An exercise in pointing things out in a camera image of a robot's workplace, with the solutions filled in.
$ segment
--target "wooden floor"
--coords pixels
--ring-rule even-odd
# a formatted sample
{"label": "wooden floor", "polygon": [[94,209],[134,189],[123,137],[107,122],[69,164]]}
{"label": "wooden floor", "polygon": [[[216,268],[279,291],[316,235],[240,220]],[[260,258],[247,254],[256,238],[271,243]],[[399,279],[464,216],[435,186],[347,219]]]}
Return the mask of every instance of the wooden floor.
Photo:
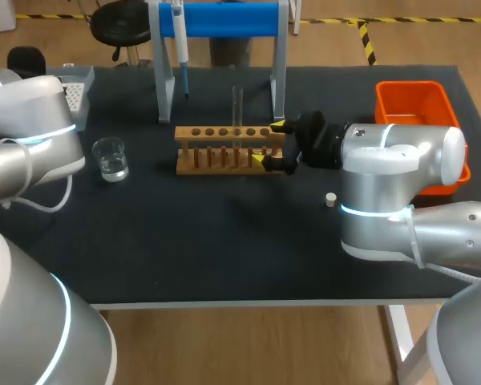
{"label": "wooden floor", "polygon": [[[92,13],[94,1],[85,0]],[[16,0],[19,14],[76,14],[75,0]],[[481,0],[303,0],[303,18],[481,17]],[[379,65],[454,64],[481,113],[481,24],[370,24]],[[11,47],[39,47],[50,66],[111,67],[113,49],[97,43],[83,21],[20,20],[0,34],[0,67]],[[251,64],[268,66],[271,39],[253,43]],[[208,41],[191,39],[190,62],[210,65]],[[142,58],[151,47],[139,48]],[[290,66],[365,66],[358,30],[302,25],[289,38]],[[406,308],[414,338],[436,306]],[[396,384],[378,308],[256,308],[111,311],[119,349],[116,385]],[[426,382],[435,383],[428,376]]]}

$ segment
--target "blue bar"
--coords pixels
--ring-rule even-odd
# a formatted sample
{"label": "blue bar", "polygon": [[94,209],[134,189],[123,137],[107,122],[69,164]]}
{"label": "blue bar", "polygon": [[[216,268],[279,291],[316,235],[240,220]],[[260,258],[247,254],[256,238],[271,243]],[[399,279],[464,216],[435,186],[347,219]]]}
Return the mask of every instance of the blue bar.
{"label": "blue bar", "polygon": [[[160,34],[174,38],[171,4],[159,4]],[[254,38],[278,36],[277,2],[184,4],[189,38]]]}

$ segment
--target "wooden test tube rack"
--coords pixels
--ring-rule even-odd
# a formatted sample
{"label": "wooden test tube rack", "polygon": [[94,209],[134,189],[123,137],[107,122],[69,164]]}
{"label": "wooden test tube rack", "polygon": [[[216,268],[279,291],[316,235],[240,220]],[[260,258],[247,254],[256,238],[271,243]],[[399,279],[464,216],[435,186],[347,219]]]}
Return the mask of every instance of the wooden test tube rack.
{"label": "wooden test tube rack", "polygon": [[[251,157],[252,154],[283,156],[285,134],[269,127],[177,126],[175,141],[180,143],[176,173],[180,175],[271,175]],[[229,146],[199,148],[198,142],[230,142]],[[241,143],[242,148],[233,146]]]}

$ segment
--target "small stopper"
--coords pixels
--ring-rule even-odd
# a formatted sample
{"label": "small stopper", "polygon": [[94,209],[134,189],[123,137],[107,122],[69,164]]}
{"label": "small stopper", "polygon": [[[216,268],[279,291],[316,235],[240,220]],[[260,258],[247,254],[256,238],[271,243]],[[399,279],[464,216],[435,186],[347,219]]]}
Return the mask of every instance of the small stopper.
{"label": "small stopper", "polygon": [[326,194],[326,206],[328,206],[328,207],[334,207],[336,200],[337,200],[337,195],[335,195],[334,193],[328,192],[328,193]]}

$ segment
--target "white table leg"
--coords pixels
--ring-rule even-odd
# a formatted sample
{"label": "white table leg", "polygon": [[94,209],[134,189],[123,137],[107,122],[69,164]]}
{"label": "white table leg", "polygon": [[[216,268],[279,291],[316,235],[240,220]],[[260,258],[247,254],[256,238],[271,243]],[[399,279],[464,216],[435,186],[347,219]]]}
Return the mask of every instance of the white table leg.
{"label": "white table leg", "polygon": [[400,365],[414,347],[404,305],[387,305],[385,314],[390,328],[395,361]]}
{"label": "white table leg", "polygon": [[406,359],[398,367],[399,385],[417,385],[429,370],[431,364],[427,355],[427,330],[414,345]]}
{"label": "white table leg", "polygon": [[385,306],[386,320],[398,367],[399,385],[416,385],[430,368],[427,356],[427,330],[414,344],[404,305]]}

